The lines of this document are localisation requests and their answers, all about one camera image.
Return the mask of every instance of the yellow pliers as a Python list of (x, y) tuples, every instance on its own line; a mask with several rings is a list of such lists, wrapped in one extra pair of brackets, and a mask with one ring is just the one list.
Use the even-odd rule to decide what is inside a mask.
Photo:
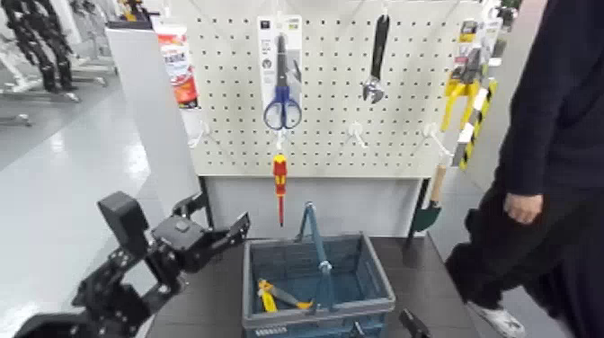
[(266, 312), (277, 312), (274, 298), (301, 309), (308, 309), (313, 306), (312, 300), (310, 302), (301, 302), (288, 292), (277, 288), (266, 280), (258, 280), (258, 289), (258, 294), (262, 298), (262, 303), (264, 304)]
[(453, 105), (459, 96), (467, 96), (466, 109), (461, 118), (459, 129), (463, 129), (466, 123), (470, 120), (474, 107), (474, 99), (480, 91), (480, 48), (473, 48), (467, 57), (466, 64), (459, 69), (454, 70), (449, 81), (457, 81), (453, 90), (449, 93), (447, 105), (445, 106), (445, 116), (442, 118), (440, 130), (446, 131), (451, 122), (451, 111)]

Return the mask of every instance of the dark table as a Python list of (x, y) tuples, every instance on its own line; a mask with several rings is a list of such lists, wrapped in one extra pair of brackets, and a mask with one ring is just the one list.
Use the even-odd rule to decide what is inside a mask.
[[(479, 338), (429, 237), (415, 238), (408, 250), (404, 238), (371, 241), (396, 293), (386, 337), (410, 337), (398, 321), (398, 314), (409, 308), (434, 338)], [(188, 288), (159, 312), (147, 337), (241, 337), (243, 251), (230, 250), (221, 261), (189, 276)]]

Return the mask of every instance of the blue basket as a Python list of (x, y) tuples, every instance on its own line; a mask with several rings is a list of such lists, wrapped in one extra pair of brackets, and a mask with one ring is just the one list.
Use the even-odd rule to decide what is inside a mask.
[[(303, 237), (306, 224), (310, 237)], [(257, 295), (265, 279), (300, 301), (302, 310), (276, 299), (279, 311), (267, 313)], [(246, 337), (349, 337), (362, 332), (379, 337), (395, 294), (369, 239), (363, 234), (321, 237), (314, 207), (307, 203), (294, 240), (248, 241), (244, 252), (243, 327)]]

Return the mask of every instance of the shoe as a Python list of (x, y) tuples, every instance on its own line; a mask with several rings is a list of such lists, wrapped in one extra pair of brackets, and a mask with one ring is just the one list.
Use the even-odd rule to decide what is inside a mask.
[(468, 302), (468, 305), (480, 317), (487, 321), (501, 336), (505, 338), (525, 338), (527, 336), (524, 325), (522, 325), (518, 319), (514, 318), (505, 308), (500, 307), (491, 310), (480, 307), (472, 302)]

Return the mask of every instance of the blue scissors handle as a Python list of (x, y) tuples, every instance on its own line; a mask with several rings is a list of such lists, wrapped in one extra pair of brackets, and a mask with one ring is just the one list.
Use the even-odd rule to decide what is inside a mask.
[[(276, 107), (279, 109), (279, 117), (275, 120), (275, 116), (270, 117), (269, 114), (274, 111)], [(296, 111), (295, 116), (288, 116), (288, 112), (291, 112), (292, 110)], [(264, 110), (264, 123), (266, 123), (270, 129), (281, 130), (293, 129), (300, 121), (302, 121), (302, 110), (300, 109), (300, 105), (289, 97), (289, 87), (276, 86), (275, 98)]]

